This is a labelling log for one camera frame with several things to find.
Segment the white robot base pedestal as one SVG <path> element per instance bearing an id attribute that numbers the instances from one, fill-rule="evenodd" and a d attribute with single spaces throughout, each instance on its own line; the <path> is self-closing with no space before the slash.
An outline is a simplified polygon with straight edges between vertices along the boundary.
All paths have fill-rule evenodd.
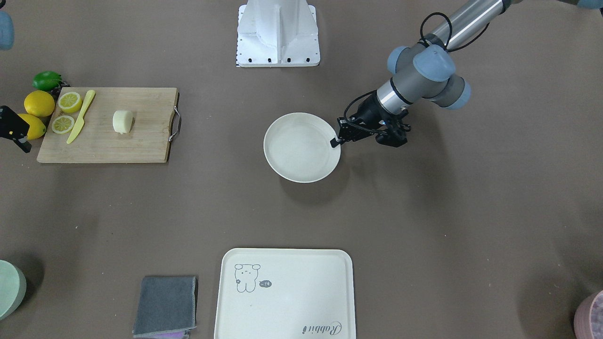
<path id="1" fill-rule="evenodd" d="M 237 11 L 237 67 L 313 67 L 317 11 L 305 0 L 249 0 Z"/>

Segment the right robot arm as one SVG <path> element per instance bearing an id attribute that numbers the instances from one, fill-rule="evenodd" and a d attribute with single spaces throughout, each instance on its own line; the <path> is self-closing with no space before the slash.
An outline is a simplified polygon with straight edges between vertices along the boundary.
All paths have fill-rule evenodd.
<path id="1" fill-rule="evenodd" d="M 4 11 L 0 13 L 0 47 L 7 51 L 14 44 L 14 25 L 10 15 Z M 17 145 L 24 153 L 32 150 L 29 142 L 28 124 L 21 116 L 14 112 L 9 106 L 0 106 L 0 137 L 7 139 Z"/>

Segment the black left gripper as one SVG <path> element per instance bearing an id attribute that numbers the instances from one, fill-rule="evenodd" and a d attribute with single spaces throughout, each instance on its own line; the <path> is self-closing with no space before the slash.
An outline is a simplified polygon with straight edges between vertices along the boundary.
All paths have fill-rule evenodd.
<path id="1" fill-rule="evenodd" d="M 407 143 L 410 125 L 403 123 L 407 109 L 390 113 L 383 108 L 376 94 L 363 94 L 354 99 L 344 110 L 344 116 L 337 119 L 337 137 L 330 140 L 336 148 L 347 142 L 356 142 L 375 136 L 377 143 L 390 147 L 400 147 Z"/>

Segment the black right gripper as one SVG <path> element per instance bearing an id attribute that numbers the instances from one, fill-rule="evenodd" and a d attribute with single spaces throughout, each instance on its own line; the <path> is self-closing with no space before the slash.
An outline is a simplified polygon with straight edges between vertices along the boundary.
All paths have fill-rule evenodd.
<path id="1" fill-rule="evenodd" d="M 24 152 L 32 150 L 32 144 L 28 141 L 30 125 L 6 105 L 0 106 L 0 137 L 15 141 L 17 146 Z"/>

